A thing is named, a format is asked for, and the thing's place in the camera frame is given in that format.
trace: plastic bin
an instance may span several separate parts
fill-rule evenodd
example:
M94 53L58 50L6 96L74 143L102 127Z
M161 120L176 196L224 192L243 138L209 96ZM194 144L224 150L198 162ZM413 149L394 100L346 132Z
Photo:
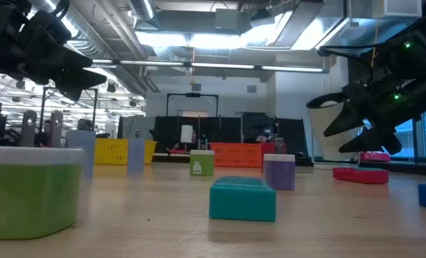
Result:
M216 167L260 168L262 147L248 143L210 143Z
M128 139L100 139L95 144L95 164L127 165Z
M157 145L156 141L146 140L144 147L144 164L150 165L153 162L155 146Z

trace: table surface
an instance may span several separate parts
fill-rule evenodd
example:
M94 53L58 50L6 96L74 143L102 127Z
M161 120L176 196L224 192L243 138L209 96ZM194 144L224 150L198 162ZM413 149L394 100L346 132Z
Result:
M261 174L217 168L223 175ZM209 219L213 180L190 176L188 164L156 163L133 176L96 167L74 226L0 241L0 257L426 257L426 208L417 200L426 177L392 173L389 185L363 185L297 168L296 189L278 192L275 223Z

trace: black frame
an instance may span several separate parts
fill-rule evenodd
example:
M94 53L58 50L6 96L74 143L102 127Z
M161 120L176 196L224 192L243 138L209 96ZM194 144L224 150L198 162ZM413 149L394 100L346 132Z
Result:
M39 119L39 132L41 133L43 130L43 122L44 122L44 108L46 105L46 100L48 100L48 97L46 97L47 90L58 90L55 87L43 87L42 88L42 103L41 103L41 118ZM95 117L97 115L97 102L98 102L98 89L86 89L91 90L95 92L95 98L93 100L93 118L92 118L92 128L95 129Z
M171 96L184 96L184 97L187 97L185 93L168 93L167 94L167 110L166 110L165 116L168 116L168 106L170 104L170 97ZM218 117L219 95L199 94L199 97L215 97L216 98L216 117Z

